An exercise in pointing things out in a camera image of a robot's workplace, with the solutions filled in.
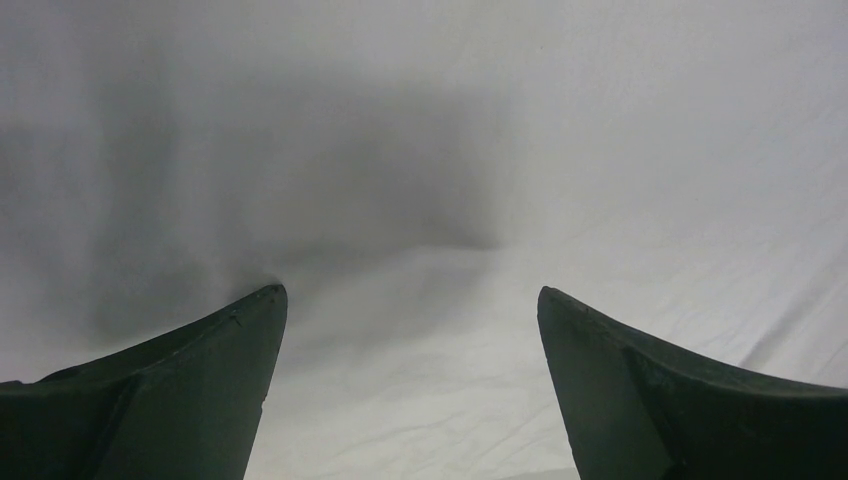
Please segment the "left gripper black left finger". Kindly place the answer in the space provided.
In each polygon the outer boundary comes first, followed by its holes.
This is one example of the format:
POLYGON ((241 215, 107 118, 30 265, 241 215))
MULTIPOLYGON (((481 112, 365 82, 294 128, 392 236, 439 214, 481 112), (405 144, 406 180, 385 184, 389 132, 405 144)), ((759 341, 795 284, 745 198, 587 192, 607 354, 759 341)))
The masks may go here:
POLYGON ((117 353, 1 386, 5 479, 241 479, 287 316, 282 285, 117 353))

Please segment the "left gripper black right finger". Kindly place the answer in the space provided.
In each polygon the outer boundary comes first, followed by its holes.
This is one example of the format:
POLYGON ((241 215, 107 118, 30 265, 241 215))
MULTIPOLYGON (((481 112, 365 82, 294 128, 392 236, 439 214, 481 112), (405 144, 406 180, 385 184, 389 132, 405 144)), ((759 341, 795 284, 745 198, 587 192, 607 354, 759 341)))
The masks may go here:
POLYGON ((847 392, 722 363, 550 287, 537 319, 583 479, 843 479, 847 392))

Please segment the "white t shirt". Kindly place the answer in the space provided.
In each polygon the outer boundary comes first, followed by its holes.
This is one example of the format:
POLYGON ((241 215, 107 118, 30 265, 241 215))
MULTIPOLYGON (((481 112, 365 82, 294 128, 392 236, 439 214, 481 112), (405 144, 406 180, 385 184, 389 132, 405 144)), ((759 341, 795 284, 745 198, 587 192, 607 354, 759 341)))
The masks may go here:
POLYGON ((541 288, 847 383, 843 1, 5 1, 1 377, 272 282, 251 479, 574 469, 541 288))

